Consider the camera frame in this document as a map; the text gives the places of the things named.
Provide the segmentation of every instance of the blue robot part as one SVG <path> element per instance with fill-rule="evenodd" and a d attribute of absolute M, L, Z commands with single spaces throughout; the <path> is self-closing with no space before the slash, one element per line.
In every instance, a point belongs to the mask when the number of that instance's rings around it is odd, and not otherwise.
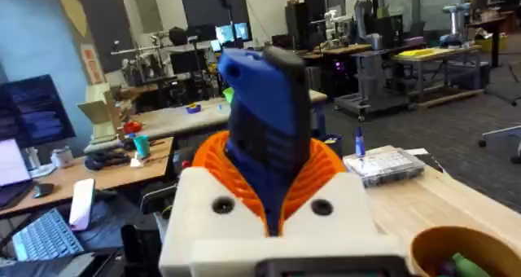
<path fill-rule="evenodd" d="M 278 234 L 282 202 L 309 158 L 309 87 L 293 52 L 224 50 L 217 66 L 234 88 L 226 155 L 262 201 Z"/>

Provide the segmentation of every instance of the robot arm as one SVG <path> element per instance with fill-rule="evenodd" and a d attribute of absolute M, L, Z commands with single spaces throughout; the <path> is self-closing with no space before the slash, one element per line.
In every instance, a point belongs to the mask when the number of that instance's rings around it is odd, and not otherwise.
<path fill-rule="evenodd" d="M 235 89 L 230 131 L 181 173 L 162 275 L 410 276 L 397 239 L 378 233 L 361 179 L 309 137 L 302 61 L 230 49 L 218 68 Z"/>

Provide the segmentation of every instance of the orange object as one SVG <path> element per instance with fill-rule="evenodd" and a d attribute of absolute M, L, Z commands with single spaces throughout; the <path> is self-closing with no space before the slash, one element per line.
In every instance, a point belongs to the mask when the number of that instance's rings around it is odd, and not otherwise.
<path fill-rule="evenodd" d="M 129 121 L 123 125 L 123 131 L 126 134 L 135 134 L 142 130 L 142 124 L 138 121 Z"/>
<path fill-rule="evenodd" d="M 222 131 L 208 138 L 195 153 L 192 166 L 207 169 L 222 185 L 241 199 L 254 214 L 262 219 L 266 235 L 268 235 L 261 200 L 224 152 L 229 133 L 229 131 Z M 279 231 L 282 231 L 284 221 L 315 192 L 330 181 L 335 174 L 345 171 L 344 163 L 335 152 L 323 142 L 312 139 L 309 145 L 309 159 L 293 181 L 282 204 Z"/>
<path fill-rule="evenodd" d="M 499 239 L 467 227 L 438 226 L 416 235 L 410 255 L 422 277 L 436 277 L 439 266 L 460 253 L 492 277 L 515 277 L 521 273 L 521 259 Z"/>

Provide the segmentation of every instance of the screw hole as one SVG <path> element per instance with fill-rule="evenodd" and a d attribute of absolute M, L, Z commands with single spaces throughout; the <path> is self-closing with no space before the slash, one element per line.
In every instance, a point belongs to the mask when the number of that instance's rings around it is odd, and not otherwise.
<path fill-rule="evenodd" d="M 239 77 L 241 75 L 241 71 L 239 70 L 239 68 L 235 65 L 230 65 L 228 66 L 228 68 L 226 69 L 226 71 L 228 72 L 228 74 L 231 76 L 231 77 Z"/>
<path fill-rule="evenodd" d="M 333 205 L 329 200 L 314 200 L 311 203 L 311 210 L 319 216 L 329 216 L 333 213 Z"/>
<path fill-rule="evenodd" d="M 213 201 L 213 212 L 218 214 L 226 214 L 234 209 L 235 202 L 227 196 L 222 196 Z"/>

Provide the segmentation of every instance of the green object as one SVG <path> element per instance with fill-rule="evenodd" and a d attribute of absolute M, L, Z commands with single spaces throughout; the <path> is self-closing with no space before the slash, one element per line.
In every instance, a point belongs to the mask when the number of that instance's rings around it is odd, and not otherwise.
<path fill-rule="evenodd" d="M 226 101 L 228 103 L 231 103 L 231 101 L 234 99 L 234 89 L 233 88 L 228 88 L 226 90 L 223 90 L 222 94 L 225 95 Z"/>
<path fill-rule="evenodd" d="M 473 261 L 463 257 L 460 253 L 453 255 L 456 271 L 461 277 L 490 277 L 490 275 Z"/>
<path fill-rule="evenodd" d="M 134 138 L 134 144 L 141 158 L 146 158 L 150 155 L 150 144 L 148 143 L 148 137 L 146 135 L 140 135 Z"/>

